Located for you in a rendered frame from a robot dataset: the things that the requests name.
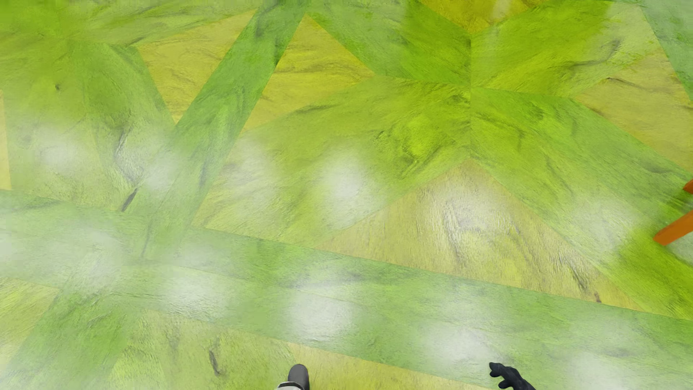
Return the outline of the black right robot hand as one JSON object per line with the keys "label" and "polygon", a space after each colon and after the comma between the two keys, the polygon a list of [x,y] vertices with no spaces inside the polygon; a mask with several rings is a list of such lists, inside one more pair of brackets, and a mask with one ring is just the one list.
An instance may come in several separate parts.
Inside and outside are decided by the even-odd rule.
{"label": "black right robot hand", "polygon": [[526,379],[524,379],[517,369],[505,366],[501,363],[490,362],[490,376],[502,377],[502,381],[498,384],[500,389],[512,388],[513,390],[536,390]]}

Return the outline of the orange furniture leg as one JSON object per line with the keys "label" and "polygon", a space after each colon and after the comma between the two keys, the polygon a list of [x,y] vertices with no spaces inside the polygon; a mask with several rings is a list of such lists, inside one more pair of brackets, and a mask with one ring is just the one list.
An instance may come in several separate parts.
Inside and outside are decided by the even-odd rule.
{"label": "orange furniture leg", "polygon": [[693,209],[654,235],[654,242],[669,245],[693,232]]}

